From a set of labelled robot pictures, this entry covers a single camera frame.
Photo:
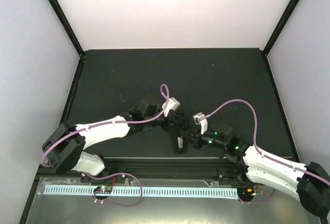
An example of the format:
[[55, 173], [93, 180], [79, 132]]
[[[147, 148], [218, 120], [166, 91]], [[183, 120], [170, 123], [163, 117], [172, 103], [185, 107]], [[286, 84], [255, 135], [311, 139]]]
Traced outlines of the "black sneaker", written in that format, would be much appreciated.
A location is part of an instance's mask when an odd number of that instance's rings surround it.
[[170, 130], [171, 147], [173, 152], [178, 156], [184, 155], [188, 149], [188, 139], [182, 139], [179, 137], [179, 132], [182, 130], [189, 130], [189, 127], [180, 127], [179, 129], [172, 128]]

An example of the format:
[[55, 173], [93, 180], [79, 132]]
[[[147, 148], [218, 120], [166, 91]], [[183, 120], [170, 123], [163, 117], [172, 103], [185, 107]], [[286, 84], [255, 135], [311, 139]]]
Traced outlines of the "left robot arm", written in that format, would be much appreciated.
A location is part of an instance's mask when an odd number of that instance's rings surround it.
[[92, 175], [98, 182], [106, 182], [111, 170], [105, 159], [85, 149], [157, 126], [165, 132], [172, 130], [178, 134], [188, 124], [179, 106], [174, 97], [166, 98], [162, 104], [157, 97], [147, 95], [136, 106], [108, 120], [91, 124], [63, 121], [42, 145], [42, 165], [51, 167], [59, 175], [74, 170]]

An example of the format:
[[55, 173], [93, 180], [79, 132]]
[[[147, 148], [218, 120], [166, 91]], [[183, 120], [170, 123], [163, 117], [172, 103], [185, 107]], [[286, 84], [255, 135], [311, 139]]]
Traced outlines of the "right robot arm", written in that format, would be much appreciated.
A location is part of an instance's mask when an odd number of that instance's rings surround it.
[[318, 163], [308, 165], [275, 156], [234, 135], [233, 128], [223, 119], [211, 128], [201, 121], [193, 129], [181, 128], [178, 134], [183, 143], [195, 149], [204, 145], [222, 150], [223, 155], [238, 168], [235, 180], [269, 186], [300, 202], [309, 213], [326, 218], [329, 214], [329, 174]]

